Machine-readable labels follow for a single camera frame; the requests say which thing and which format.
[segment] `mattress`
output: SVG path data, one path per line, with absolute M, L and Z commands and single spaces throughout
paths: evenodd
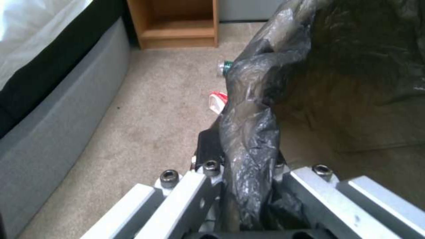
M 122 0 L 0 1 L 0 138 L 52 92 L 122 12 Z
M 0 2 L 0 90 L 48 46 L 92 0 Z

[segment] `metal frame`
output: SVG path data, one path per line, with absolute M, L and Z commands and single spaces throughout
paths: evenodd
M 365 176 L 339 182 L 334 174 L 320 177 L 310 167 L 280 170 L 275 181 L 278 190 L 290 190 L 303 203 L 312 229 L 213 232 L 223 172 L 222 165 L 200 167 L 188 171 L 174 188 L 136 185 L 82 238 L 292 238 L 297 232 L 312 238 L 328 238 L 328 232 L 337 238 L 425 238 L 420 209 Z

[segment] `wooden shelf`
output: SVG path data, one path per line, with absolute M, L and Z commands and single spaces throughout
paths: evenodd
M 141 39 L 181 39 L 214 37 L 214 21 L 165 21 L 150 26 L 139 36 Z
M 127 0 L 140 47 L 218 46 L 218 0 Z

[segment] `black plastic bag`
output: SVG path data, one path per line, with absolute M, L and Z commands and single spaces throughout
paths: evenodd
M 317 120 L 328 126 L 324 138 L 342 150 L 396 147 L 385 144 L 387 134 L 377 139 L 379 132 L 371 129 L 382 125 L 375 118 L 384 117 L 382 105 L 394 106 L 391 111 L 406 102 L 403 108 L 411 107 L 396 112 L 387 126 L 414 122 L 404 134 L 413 134 L 413 141 L 399 141 L 425 142 L 425 117 L 406 115 L 420 102 L 406 100 L 422 97 L 425 89 L 422 5 L 417 0 L 288 0 L 279 7 L 226 76 L 229 101 L 220 116 L 220 139 L 226 154 L 223 224 L 229 230 L 269 228 L 266 223 L 273 221 L 265 217 L 270 208 L 277 210 L 270 198 L 280 131 L 271 106 L 281 97 L 279 114 L 306 110 L 306 124 Z M 336 114 L 351 106 L 357 107 L 355 114 Z M 371 121 L 356 127 L 370 127 L 350 128 L 356 115 Z M 365 135 L 372 135 L 369 141 Z M 280 208 L 294 205 L 298 213 L 292 215 L 302 221 L 302 207 L 288 193 L 290 200 Z

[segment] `beige carpet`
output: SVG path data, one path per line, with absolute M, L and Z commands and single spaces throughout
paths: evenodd
M 21 234 L 79 238 L 136 183 L 185 173 L 198 133 L 216 119 L 208 94 L 226 89 L 218 59 L 238 56 L 262 23 L 221 24 L 218 48 L 131 53 L 130 69 L 85 151 Z

